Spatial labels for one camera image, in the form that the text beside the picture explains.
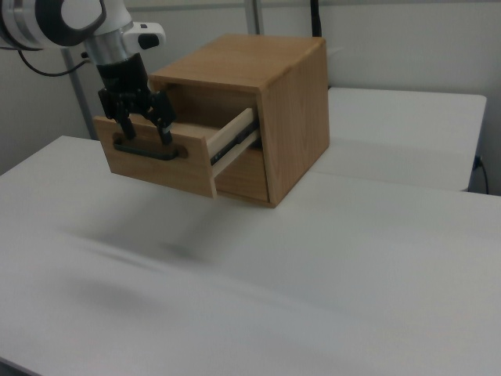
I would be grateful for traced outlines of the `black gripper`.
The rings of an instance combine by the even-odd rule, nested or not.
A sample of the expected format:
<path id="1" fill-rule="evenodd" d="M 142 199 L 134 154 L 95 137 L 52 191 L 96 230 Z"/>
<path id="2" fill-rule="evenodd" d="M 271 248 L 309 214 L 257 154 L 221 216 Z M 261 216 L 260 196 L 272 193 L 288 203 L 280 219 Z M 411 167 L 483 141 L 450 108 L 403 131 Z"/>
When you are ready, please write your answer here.
<path id="1" fill-rule="evenodd" d="M 97 70 L 104 88 L 99 99 L 108 119 L 115 120 L 126 139 L 136 136 L 129 113 L 146 114 L 157 128 L 164 145 L 172 142 L 171 125 L 175 110 L 164 91 L 150 92 L 148 75 L 139 53 L 118 63 L 98 65 Z"/>

